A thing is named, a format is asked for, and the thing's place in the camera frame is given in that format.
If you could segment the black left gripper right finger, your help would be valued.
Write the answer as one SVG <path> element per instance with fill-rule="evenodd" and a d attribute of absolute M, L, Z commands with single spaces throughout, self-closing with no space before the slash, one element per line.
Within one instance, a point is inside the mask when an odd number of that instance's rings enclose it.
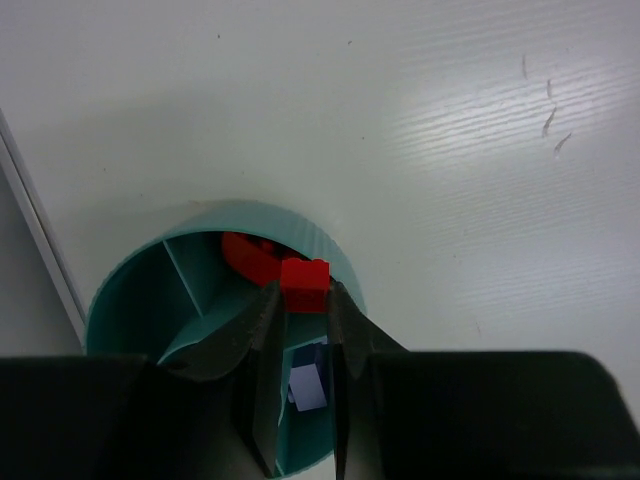
<path fill-rule="evenodd" d="M 635 479 L 614 377 L 576 351 L 410 351 L 328 296 L 340 479 Z"/>

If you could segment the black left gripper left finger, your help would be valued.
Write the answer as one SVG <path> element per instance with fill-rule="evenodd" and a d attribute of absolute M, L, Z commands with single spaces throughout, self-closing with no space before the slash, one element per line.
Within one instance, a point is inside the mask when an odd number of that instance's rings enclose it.
<path fill-rule="evenodd" d="M 276 473 L 286 318 L 271 283 L 173 360 L 5 358 L 5 479 L 267 479 Z"/>

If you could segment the large red lego brick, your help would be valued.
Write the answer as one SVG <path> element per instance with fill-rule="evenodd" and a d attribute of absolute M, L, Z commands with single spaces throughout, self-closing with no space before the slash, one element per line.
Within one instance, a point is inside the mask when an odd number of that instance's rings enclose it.
<path fill-rule="evenodd" d="M 222 234 L 222 254 L 239 275 L 259 287 L 280 278 L 288 249 L 275 241 L 239 232 Z"/>

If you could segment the small red lego brick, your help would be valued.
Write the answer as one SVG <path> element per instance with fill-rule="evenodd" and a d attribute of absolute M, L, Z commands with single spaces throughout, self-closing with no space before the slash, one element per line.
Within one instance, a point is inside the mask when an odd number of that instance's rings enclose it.
<path fill-rule="evenodd" d="M 289 258 L 281 264 L 280 290 L 288 313 L 326 313 L 330 283 L 330 264 L 322 259 Z"/>

